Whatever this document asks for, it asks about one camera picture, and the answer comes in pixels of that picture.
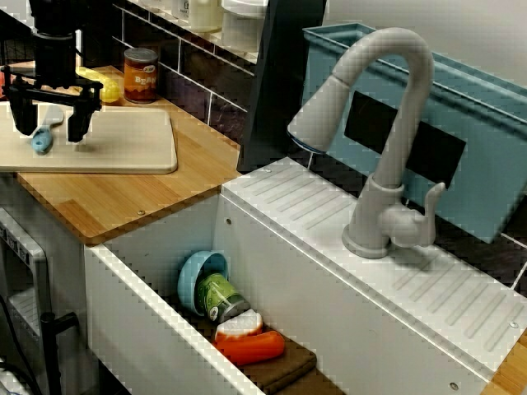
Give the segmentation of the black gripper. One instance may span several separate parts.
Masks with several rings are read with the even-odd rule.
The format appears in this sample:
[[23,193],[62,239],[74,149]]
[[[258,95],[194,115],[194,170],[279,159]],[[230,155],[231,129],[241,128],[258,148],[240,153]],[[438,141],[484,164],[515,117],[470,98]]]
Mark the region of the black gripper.
[[87,134],[93,113],[101,109],[102,84],[77,74],[74,33],[53,36],[33,32],[31,38],[35,66],[2,67],[2,93],[9,99],[16,129],[30,136],[37,128],[33,100],[74,103],[68,118],[68,141],[78,143]]

